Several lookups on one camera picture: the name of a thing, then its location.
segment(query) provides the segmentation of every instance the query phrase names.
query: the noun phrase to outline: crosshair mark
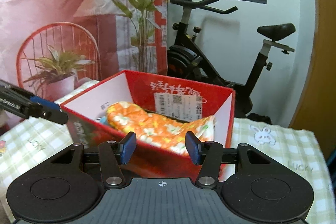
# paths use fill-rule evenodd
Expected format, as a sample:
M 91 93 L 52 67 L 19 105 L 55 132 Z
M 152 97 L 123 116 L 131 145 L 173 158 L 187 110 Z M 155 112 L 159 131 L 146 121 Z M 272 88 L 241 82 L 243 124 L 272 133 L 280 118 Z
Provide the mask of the crosshair mark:
M 167 182 L 165 182 L 165 181 L 160 181 L 159 183 L 157 183 L 159 186 L 161 186 L 161 187 L 163 187 L 163 186 L 166 186 L 167 184 L 169 184 L 169 183 L 167 183 Z

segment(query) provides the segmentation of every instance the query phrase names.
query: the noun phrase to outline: exercise bike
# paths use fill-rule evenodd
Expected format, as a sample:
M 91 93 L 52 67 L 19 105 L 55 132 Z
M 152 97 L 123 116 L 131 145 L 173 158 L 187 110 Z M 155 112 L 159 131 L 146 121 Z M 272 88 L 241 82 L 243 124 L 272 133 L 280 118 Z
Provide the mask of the exercise bike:
M 230 14 L 238 10 L 237 7 L 232 7 L 228 10 L 219 10 L 207 6 L 217 1 L 219 0 L 202 0 L 199 2 L 193 2 L 192 0 L 170 0 L 170 3 L 183 7 L 183 15 L 180 23 L 173 24 L 173 30 L 176 30 L 177 34 L 174 45 L 167 51 L 168 76 L 233 88 L 236 91 L 235 117 L 245 117 L 253 107 L 250 95 L 263 68 L 266 67 L 268 71 L 272 68 L 272 63 L 266 62 L 271 47 L 281 49 L 284 54 L 294 52 L 293 48 L 280 44 L 277 41 L 288 37 L 296 30 L 292 23 L 258 27 L 257 32 L 271 40 L 263 40 L 261 50 L 258 53 L 246 84 L 241 85 L 224 80 L 195 43 L 197 34 L 201 32 L 201 28 L 195 26 L 192 37 L 187 34 L 192 9 L 199 8 L 219 14 Z

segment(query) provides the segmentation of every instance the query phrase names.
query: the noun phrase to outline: qr code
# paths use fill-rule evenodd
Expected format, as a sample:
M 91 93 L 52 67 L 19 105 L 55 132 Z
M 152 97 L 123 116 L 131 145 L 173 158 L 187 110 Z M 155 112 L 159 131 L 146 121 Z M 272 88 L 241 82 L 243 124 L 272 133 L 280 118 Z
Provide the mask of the qr code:
M 174 104 L 182 104 L 182 96 L 181 95 L 173 95 L 173 103 Z

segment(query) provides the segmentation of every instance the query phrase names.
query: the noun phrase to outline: plant pot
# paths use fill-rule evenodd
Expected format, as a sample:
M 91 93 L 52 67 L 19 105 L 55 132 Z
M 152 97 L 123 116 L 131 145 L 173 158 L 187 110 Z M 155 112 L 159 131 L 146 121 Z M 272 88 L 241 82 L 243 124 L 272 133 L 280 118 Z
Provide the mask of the plant pot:
M 75 89 L 75 76 L 69 76 L 46 86 L 46 99 L 53 102 L 69 94 Z

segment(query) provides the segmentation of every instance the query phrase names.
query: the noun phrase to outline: bunny print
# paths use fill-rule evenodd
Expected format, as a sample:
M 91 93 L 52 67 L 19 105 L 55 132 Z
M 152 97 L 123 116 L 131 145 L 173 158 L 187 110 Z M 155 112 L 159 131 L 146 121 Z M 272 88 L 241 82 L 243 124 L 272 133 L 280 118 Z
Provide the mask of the bunny print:
M 255 132 L 254 139 L 257 143 L 263 145 L 264 143 L 268 143 L 270 145 L 275 145 L 275 139 L 270 134 L 271 130 L 268 127 L 264 127 L 262 131 L 260 131 L 257 127 L 251 125 L 251 129 Z

